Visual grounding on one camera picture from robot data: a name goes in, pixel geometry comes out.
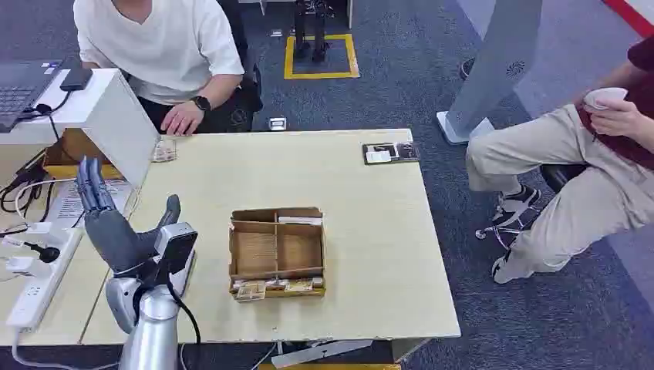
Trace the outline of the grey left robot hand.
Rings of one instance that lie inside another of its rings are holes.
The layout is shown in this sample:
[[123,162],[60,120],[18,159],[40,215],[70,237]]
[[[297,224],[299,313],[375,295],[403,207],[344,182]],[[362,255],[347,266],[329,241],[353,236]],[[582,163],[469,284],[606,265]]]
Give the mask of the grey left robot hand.
[[76,184],[84,208],[86,233],[100,257],[115,273],[134,269],[158,255],[160,229],[175,224],[181,213],[180,199],[173,194],[167,198],[166,210],[157,226],[137,233],[118,211],[95,157],[83,157]]

